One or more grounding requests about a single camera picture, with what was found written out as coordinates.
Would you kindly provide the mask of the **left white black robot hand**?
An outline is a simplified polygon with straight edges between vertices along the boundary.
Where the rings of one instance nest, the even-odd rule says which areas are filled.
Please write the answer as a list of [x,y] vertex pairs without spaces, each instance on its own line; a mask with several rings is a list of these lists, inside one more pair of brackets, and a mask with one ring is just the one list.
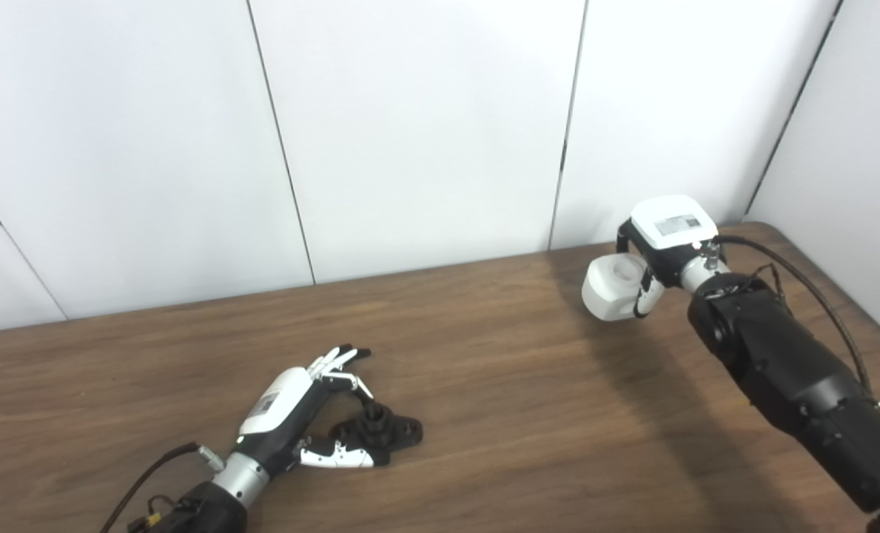
[[388,466],[388,452],[375,451],[347,438],[311,438],[312,421],[326,403],[351,392],[363,406],[374,401],[369,387],[347,371],[352,362],[371,350],[343,344],[315,358],[307,366],[281,372],[248,412],[239,429],[231,457],[245,457],[270,478],[295,466],[322,469],[361,469]]

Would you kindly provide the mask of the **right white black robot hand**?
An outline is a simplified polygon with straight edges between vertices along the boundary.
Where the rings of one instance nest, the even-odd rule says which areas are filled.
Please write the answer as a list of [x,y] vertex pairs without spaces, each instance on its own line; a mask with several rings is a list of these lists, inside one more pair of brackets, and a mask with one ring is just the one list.
[[718,235],[713,219],[690,196],[664,195],[636,205],[615,243],[618,254],[635,247],[642,265],[634,317],[647,317],[667,288],[693,293],[707,279],[728,273]]

